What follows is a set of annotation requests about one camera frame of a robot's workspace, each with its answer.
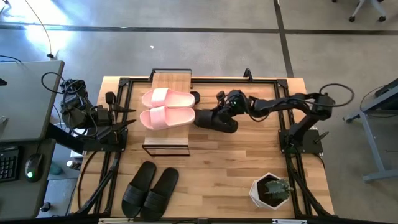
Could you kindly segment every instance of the slipper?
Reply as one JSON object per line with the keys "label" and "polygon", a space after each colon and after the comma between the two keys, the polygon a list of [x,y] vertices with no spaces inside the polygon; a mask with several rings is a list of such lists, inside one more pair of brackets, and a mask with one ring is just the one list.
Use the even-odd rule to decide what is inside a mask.
{"label": "slipper", "polygon": [[190,93],[174,91],[169,88],[156,88],[149,90],[141,99],[142,104],[148,108],[166,106],[168,108],[192,107],[195,97]]}
{"label": "slipper", "polygon": [[151,189],[145,199],[144,206],[141,210],[140,217],[146,222],[154,222],[160,220],[166,211],[170,197],[174,191],[174,187],[178,181],[178,171],[174,168],[164,170],[160,179]]}
{"label": "slipper", "polygon": [[197,105],[200,102],[200,94],[197,91],[191,91],[191,94],[195,99],[195,105]]}
{"label": "slipper", "polygon": [[156,131],[190,124],[195,120],[195,112],[192,108],[161,106],[143,111],[139,119],[147,129]]}
{"label": "slipper", "polygon": [[195,109],[195,121],[193,123],[200,128],[213,129],[224,133],[234,133],[238,130],[237,121],[233,119],[228,122],[222,121],[219,116],[215,116],[214,111],[209,109]]}
{"label": "slipper", "polygon": [[144,205],[155,172],[156,166],[153,162],[146,161],[140,166],[123,195],[122,211],[125,216],[132,218],[138,215]]}

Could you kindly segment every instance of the computer mouse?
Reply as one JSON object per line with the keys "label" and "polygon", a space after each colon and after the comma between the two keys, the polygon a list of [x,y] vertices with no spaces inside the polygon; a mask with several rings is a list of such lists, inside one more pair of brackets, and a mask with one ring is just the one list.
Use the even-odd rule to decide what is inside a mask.
{"label": "computer mouse", "polygon": [[36,182],[42,176],[43,155],[36,153],[31,155],[25,164],[25,177],[28,182]]}

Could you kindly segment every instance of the black floor stripe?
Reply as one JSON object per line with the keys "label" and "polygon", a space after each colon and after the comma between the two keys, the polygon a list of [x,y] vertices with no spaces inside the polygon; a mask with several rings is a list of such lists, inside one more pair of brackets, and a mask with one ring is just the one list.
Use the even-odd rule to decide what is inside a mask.
{"label": "black floor stripe", "polygon": [[282,54],[284,56],[287,78],[293,78],[294,74],[293,74],[292,62],[290,61],[289,48],[287,46],[287,40],[286,40],[285,26],[278,0],[274,0],[274,6],[276,12],[276,20],[278,22],[278,27],[279,27],[280,44],[282,45]]}
{"label": "black floor stripe", "polygon": [[295,30],[287,29],[286,34],[317,35],[398,35],[398,30]]}
{"label": "black floor stripe", "polygon": [[[40,24],[26,22],[3,22],[0,29],[25,30],[29,26]],[[53,31],[89,31],[89,32],[217,32],[217,33],[247,33],[247,34],[278,34],[278,29],[252,28],[179,28],[179,27],[98,27],[45,24],[47,30]],[[284,29],[285,34],[315,34],[315,35],[398,35],[398,30],[305,30]]]}
{"label": "black floor stripe", "polygon": [[[40,24],[0,24],[0,29],[25,30],[29,26]],[[250,28],[177,28],[177,27],[93,27],[93,26],[65,26],[45,25],[47,30],[55,31],[89,31],[89,32],[214,32],[214,33],[245,33],[245,34],[277,34],[278,29],[250,29]]]}

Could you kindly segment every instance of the concrete floor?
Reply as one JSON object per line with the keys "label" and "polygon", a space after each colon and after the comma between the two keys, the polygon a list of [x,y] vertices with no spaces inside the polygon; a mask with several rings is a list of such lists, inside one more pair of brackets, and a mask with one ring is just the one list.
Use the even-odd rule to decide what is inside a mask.
{"label": "concrete floor", "polygon": [[[24,1],[9,1],[12,7],[3,10],[0,25],[37,23]],[[49,31],[53,53],[66,63],[64,77],[84,79],[92,102],[97,100],[105,75],[148,75],[152,68],[163,67],[192,68],[196,76],[240,77],[249,67],[255,77],[284,78],[287,77],[286,58],[291,59],[294,77],[305,79],[308,92],[318,91],[331,82],[350,86],[356,93],[355,100],[336,108],[332,118],[317,124],[320,130],[330,132],[322,143],[335,213],[346,218],[397,222],[398,179],[370,184],[362,181],[362,175],[376,171],[370,147],[360,122],[345,124],[341,119],[358,110],[359,102],[368,91],[397,78],[396,34],[341,35],[338,31],[335,35],[287,34],[287,48],[282,50],[280,35],[265,33],[265,29],[279,27],[273,0],[29,2],[45,24],[66,25],[65,29],[97,26],[108,30],[88,32],[80,27],[82,31]],[[397,1],[383,2],[387,11],[387,21],[383,23],[376,21],[379,15],[369,4],[359,12],[356,22],[348,22],[357,0],[336,4],[329,0],[279,2],[285,29],[398,30]],[[250,33],[253,30],[246,33],[111,32],[107,27],[241,28],[264,29],[261,31],[264,33]],[[45,56],[49,52],[48,42],[40,26],[26,26],[24,30],[3,27],[0,43],[3,55],[23,61],[48,60]],[[328,91],[337,102],[345,101],[348,94],[337,89]],[[391,119],[376,122],[376,136],[381,136],[386,127],[396,126],[396,121]],[[394,149],[394,146],[396,143],[391,142],[386,147]],[[67,153],[56,153],[59,154],[55,156],[57,163],[68,160]],[[398,153],[393,152],[385,155],[392,167],[397,163],[394,161],[398,161],[397,156]],[[63,176],[74,177],[74,172]],[[56,201],[52,203],[69,202],[68,197],[46,199]]]}

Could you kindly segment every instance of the chair wheel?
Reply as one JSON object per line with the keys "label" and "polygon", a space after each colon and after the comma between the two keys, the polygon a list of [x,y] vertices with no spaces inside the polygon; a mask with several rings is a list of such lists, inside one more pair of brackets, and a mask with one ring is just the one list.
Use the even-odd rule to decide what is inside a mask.
{"label": "chair wheel", "polygon": [[40,208],[40,211],[42,212],[48,212],[51,208],[51,203],[50,202],[44,202],[43,206]]}

